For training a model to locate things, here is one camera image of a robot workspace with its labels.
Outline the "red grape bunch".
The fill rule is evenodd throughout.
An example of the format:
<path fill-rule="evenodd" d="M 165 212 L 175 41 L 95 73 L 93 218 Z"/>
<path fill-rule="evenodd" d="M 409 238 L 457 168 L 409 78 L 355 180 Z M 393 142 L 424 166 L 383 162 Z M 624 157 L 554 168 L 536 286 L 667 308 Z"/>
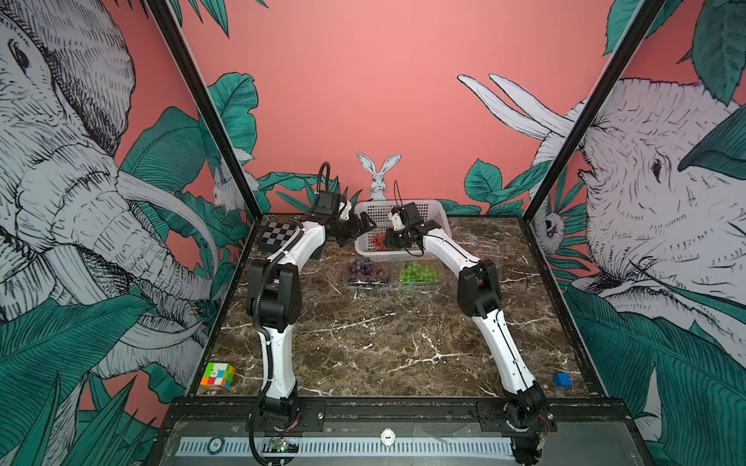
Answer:
<path fill-rule="evenodd" d="M 371 240 L 371 249 L 373 250 L 373 252 L 384 252 L 384 250 L 387 249 L 386 235 L 385 234 L 374 235 Z"/>

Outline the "green grape bunch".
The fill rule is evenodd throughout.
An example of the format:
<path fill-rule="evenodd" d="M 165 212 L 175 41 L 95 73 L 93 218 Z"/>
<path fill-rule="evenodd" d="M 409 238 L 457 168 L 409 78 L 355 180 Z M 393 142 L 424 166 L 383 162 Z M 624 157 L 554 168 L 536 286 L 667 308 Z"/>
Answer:
<path fill-rule="evenodd" d="M 409 263 L 399 273 L 399 281 L 402 285 L 432 285 L 438 283 L 439 280 L 437 268 L 421 262 Z"/>

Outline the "purple grape bunch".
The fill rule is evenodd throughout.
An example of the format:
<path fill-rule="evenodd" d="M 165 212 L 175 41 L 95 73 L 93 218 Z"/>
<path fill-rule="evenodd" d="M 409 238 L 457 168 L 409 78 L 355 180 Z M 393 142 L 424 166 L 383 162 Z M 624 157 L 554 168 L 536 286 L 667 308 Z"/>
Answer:
<path fill-rule="evenodd" d="M 348 272 L 348 283 L 352 285 L 386 285 L 390 281 L 389 268 L 369 258 L 355 259 Z"/>

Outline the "clear plastic clamshell container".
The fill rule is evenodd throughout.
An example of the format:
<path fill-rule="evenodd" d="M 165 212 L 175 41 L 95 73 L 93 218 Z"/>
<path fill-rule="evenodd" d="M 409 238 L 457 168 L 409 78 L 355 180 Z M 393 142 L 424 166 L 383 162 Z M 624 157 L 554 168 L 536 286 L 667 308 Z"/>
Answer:
<path fill-rule="evenodd" d="M 347 266 L 346 285 L 353 289 L 383 289 L 390 285 L 390 266 L 362 257 Z"/>

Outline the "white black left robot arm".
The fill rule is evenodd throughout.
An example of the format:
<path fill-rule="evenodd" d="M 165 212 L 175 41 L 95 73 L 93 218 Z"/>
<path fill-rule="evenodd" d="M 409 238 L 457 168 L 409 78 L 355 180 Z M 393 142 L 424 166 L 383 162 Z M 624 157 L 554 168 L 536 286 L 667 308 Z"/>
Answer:
<path fill-rule="evenodd" d="M 302 307 L 302 268 L 326 240 L 344 247 L 375 227 L 367 214 L 304 216 L 295 221 L 288 240 L 274 254 L 249 264 L 247 314 L 260 337 L 263 380 L 258 406 L 264 412 L 288 419 L 300 413 L 293 330 Z"/>

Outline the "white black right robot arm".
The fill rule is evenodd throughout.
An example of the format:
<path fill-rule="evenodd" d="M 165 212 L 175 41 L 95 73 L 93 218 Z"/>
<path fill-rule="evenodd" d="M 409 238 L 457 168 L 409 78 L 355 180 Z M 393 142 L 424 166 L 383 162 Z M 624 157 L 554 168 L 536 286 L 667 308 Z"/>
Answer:
<path fill-rule="evenodd" d="M 417 246 L 454 273 L 458 279 L 458 306 L 479 328 L 497 365 L 507 419 L 514 429 L 528 430 L 547 407 L 547 399 L 508 328 L 495 262 L 470 254 L 433 221 L 410 228 L 390 228 L 385 245 L 404 250 Z"/>

